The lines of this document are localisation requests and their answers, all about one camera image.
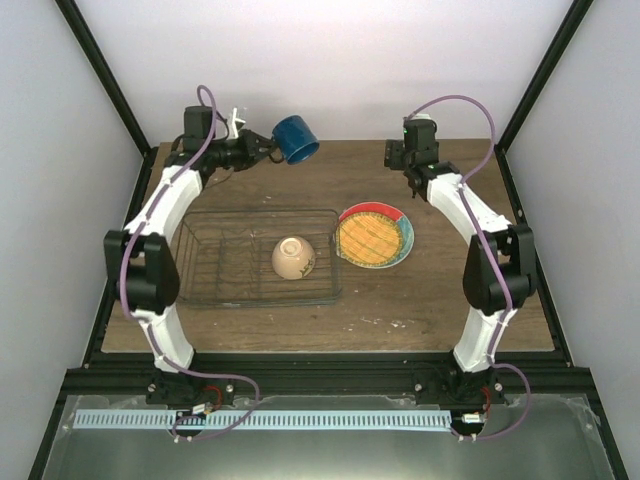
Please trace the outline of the dark blue ceramic mug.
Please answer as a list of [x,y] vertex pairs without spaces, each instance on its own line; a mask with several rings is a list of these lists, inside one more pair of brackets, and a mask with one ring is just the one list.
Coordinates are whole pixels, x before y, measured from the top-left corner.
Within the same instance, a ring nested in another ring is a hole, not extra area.
[[291,115],[278,122],[272,129],[272,138],[281,152],[278,159],[269,155],[273,163],[297,165],[309,159],[319,149],[317,137],[299,115]]

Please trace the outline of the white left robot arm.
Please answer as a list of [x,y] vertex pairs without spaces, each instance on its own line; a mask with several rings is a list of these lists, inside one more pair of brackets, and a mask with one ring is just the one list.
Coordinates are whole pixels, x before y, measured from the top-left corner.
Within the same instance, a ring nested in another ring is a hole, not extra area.
[[196,402],[203,377],[190,370],[195,353],[177,311],[180,277],[172,238],[193,201],[218,169],[247,170],[276,150],[276,141],[244,128],[233,110],[229,120],[215,108],[184,111],[180,151],[167,157],[158,185],[136,216],[104,238],[108,284],[124,315],[142,329],[156,368],[174,373],[170,393]]

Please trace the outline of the beige ceramic bowl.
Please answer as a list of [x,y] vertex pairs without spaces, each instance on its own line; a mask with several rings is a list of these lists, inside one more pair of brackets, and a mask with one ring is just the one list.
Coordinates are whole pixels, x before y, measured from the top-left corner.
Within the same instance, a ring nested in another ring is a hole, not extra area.
[[315,250],[299,236],[287,236],[273,249],[271,262],[274,272],[285,280],[299,280],[308,276],[316,262]]

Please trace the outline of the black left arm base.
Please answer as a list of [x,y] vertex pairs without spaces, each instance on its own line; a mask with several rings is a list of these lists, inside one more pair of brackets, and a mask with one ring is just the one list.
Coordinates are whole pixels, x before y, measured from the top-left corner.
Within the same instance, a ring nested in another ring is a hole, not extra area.
[[235,380],[204,379],[156,370],[149,380],[146,401],[151,405],[173,407],[189,407],[201,403],[220,406],[231,402],[235,387]]

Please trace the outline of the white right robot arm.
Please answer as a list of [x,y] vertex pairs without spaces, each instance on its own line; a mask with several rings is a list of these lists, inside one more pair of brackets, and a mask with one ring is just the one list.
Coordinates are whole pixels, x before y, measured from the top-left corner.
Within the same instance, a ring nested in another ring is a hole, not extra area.
[[444,378],[447,396],[465,403],[480,390],[476,373],[494,366],[506,327],[537,290],[534,235],[496,213],[439,159],[436,131],[427,115],[404,119],[403,138],[386,142],[384,165],[401,171],[412,194],[443,214],[467,245],[462,285],[469,312],[453,349],[458,368]]

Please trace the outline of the black wire dish rack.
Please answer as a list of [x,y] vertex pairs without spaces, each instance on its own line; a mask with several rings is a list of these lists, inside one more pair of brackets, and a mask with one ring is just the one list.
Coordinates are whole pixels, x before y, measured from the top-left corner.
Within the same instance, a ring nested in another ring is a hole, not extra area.
[[[341,293],[337,223],[331,209],[188,213],[172,243],[179,301],[227,308],[331,304]],[[290,236],[308,241],[316,254],[314,268],[299,280],[280,277],[272,266],[274,248]]]

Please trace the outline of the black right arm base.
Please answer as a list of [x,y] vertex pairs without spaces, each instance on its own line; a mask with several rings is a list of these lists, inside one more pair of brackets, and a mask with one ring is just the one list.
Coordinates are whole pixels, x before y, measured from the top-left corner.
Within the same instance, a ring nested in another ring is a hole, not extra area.
[[451,363],[426,364],[412,372],[414,392],[426,403],[476,405],[491,398],[496,372],[463,372]]

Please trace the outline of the yellow woven pattern plate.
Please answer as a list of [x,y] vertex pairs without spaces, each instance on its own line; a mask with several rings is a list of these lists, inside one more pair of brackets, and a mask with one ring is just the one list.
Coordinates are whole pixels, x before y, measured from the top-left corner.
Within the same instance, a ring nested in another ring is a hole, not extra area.
[[339,255],[355,265],[381,267],[399,254],[402,245],[400,227],[381,213],[354,213],[338,226]]

